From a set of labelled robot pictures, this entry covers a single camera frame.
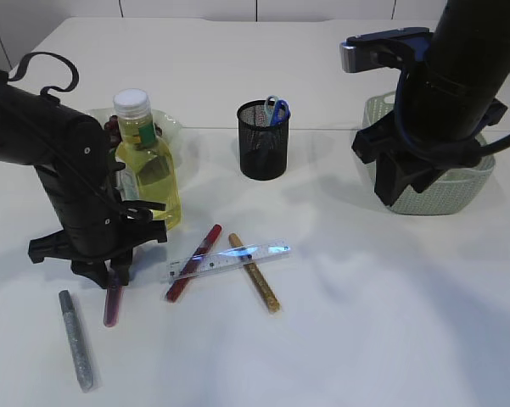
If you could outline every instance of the clear plastic ruler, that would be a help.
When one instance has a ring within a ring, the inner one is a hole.
[[[242,248],[230,248],[224,252],[193,256],[188,259],[175,260],[168,263],[163,282],[173,283],[182,278],[195,278],[235,270],[248,263],[257,264],[270,260],[281,259],[290,254],[291,248],[284,240],[277,240],[271,243],[250,244]],[[192,272],[182,274],[188,262],[187,270]]]

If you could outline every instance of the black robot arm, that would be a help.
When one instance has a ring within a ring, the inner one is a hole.
[[[129,281],[132,249],[149,240],[166,241],[164,221],[152,220],[151,209],[161,204],[122,202],[111,176],[121,169],[109,159],[109,138],[91,116],[67,108],[49,90],[69,92],[76,87],[76,67],[52,53],[72,71],[66,88],[46,86],[40,95],[8,85],[26,72],[27,54],[11,80],[0,71],[0,161],[33,165],[64,228],[33,240],[29,256],[34,263],[46,257],[71,260],[72,271],[100,287],[108,286],[109,272]]]
[[[434,33],[385,31],[340,47],[346,72],[401,70],[395,109],[358,131],[352,146],[362,162],[376,161],[384,204],[510,147],[510,135],[487,146],[475,140],[507,110],[495,96],[510,73],[510,0],[449,0]]]

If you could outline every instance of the table surface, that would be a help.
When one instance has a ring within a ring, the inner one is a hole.
[[[149,92],[157,109],[188,127],[235,128],[238,108],[275,94],[289,101],[295,129],[361,126],[366,100],[392,91],[398,71],[346,74],[339,44],[349,36],[435,21],[330,20],[322,23],[215,22],[190,19],[74,18],[37,48],[61,53],[79,68],[80,84],[61,95],[74,109],[111,105],[126,87]],[[32,62],[32,92],[67,83],[58,62]],[[509,110],[494,130],[510,131],[510,82],[498,97]]]

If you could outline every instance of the white bottle cap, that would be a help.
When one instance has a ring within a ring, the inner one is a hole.
[[[115,95],[113,105],[122,119],[141,119],[151,114],[149,96],[141,89],[125,89]]]

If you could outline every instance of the silver glitter tube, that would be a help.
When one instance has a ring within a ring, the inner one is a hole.
[[[91,362],[88,358],[87,347],[83,340],[81,324],[77,318],[74,303],[68,290],[59,293],[60,308],[66,325],[66,334],[70,343],[70,351],[76,367],[77,381],[83,392],[88,392],[93,385]]]

